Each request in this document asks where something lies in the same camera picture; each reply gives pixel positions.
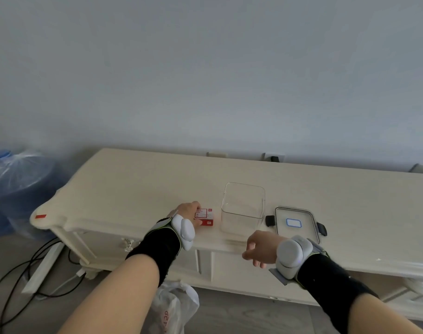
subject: wooden floor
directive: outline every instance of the wooden floor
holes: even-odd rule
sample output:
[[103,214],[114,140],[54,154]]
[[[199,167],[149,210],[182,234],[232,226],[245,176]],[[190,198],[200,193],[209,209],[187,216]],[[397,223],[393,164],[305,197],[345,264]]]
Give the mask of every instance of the wooden floor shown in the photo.
[[[0,238],[0,278],[13,266],[28,260],[42,242],[25,240],[19,236]],[[43,291],[50,292],[75,274],[77,265],[67,261],[66,252],[46,280]],[[107,275],[101,273],[95,280],[85,281],[65,297],[33,301],[26,311],[5,327],[5,334],[53,334],[75,307]],[[0,286],[0,309],[10,292],[16,276]],[[264,298],[196,289],[199,294],[198,312],[187,323],[186,334],[336,334],[330,320],[319,307],[275,301]],[[27,298],[15,294],[14,303],[21,307]],[[9,313],[14,314],[13,307]],[[417,323],[423,328],[423,322]]]

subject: electrical outlet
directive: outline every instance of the electrical outlet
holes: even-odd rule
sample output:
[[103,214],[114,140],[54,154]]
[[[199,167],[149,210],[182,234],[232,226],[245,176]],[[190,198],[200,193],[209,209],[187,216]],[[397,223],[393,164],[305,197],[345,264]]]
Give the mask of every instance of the electrical outlet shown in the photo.
[[280,163],[284,162],[285,155],[279,153],[279,152],[264,152],[263,153],[263,161],[270,162],[270,157],[276,156],[280,160]]
[[227,154],[224,152],[207,152],[207,157],[227,158]]

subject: transparent square container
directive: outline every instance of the transparent square container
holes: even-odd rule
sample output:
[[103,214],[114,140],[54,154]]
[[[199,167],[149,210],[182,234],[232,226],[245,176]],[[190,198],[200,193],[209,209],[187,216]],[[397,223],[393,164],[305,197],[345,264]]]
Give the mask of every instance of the transparent square container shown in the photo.
[[221,205],[221,230],[240,236],[250,236],[264,218],[264,206],[264,188],[227,183]]

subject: white wall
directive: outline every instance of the white wall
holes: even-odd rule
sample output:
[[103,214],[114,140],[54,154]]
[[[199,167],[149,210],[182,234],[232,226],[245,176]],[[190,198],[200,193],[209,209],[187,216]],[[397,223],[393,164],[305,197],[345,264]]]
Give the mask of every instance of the white wall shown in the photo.
[[0,0],[0,135],[408,170],[423,0]]

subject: white sideboard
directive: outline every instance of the white sideboard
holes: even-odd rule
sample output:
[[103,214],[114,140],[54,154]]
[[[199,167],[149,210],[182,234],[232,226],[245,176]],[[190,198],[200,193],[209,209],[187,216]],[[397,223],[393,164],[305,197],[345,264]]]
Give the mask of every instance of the white sideboard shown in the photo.
[[[246,239],[220,230],[228,182],[263,187],[267,215],[277,206],[311,211],[327,228],[321,245],[331,258],[398,312],[423,320],[423,174],[103,149],[31,223],[51,229],[93,277],[117,267],[127,247],[178,204],[198,200],[214,209],[215,224],[197,231],[169,279],[316,304],[297,285],[284,287],[244,261]],[[260,229],[269,230],[264,223]]]

